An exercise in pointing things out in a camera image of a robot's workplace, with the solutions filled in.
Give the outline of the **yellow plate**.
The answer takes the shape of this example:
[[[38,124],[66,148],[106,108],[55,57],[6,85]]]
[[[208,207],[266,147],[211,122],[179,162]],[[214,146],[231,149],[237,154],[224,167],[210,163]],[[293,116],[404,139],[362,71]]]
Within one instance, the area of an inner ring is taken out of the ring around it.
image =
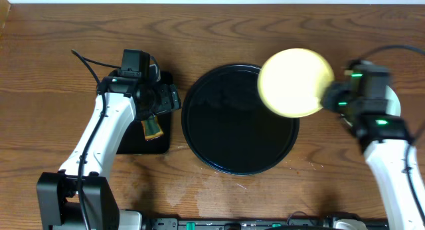
[[[286,49],[270,57],[258,75],[258,93],[273,113],[287,118],[315,114],[335,80],[330,64],[319,53],[303,48]]]

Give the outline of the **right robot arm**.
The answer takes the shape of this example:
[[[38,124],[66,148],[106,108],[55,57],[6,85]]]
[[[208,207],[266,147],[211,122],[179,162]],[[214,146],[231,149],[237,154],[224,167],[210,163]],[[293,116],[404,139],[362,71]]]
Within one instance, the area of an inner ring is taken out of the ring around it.
[[[365,60],[354,60],[348,71],[348,80],[326,88],[321,105],[339,114],[358,140],[390,229],[423,229],[424,182],[390,71]]]

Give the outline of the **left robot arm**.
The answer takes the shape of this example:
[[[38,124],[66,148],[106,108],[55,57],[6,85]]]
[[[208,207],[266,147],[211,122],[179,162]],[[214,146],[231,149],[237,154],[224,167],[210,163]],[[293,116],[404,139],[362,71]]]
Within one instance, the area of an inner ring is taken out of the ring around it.
[[[155,83],[106,76],[97,86],[92,117],[70,157],[37,182],[43,229],[142,229],[138,211],[121,210],[108,178],[132,122],[142,126],[181,107],[173,77]]]

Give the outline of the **green and orange sponge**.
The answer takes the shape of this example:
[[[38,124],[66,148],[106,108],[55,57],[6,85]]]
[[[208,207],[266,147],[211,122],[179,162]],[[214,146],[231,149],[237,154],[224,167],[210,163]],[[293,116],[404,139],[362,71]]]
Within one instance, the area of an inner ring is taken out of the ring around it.
[[[150,141],[164,135],[164,132],[159,125],[157,116],[150,116],[148,119],[142,120],[141,124],[146,141]]]

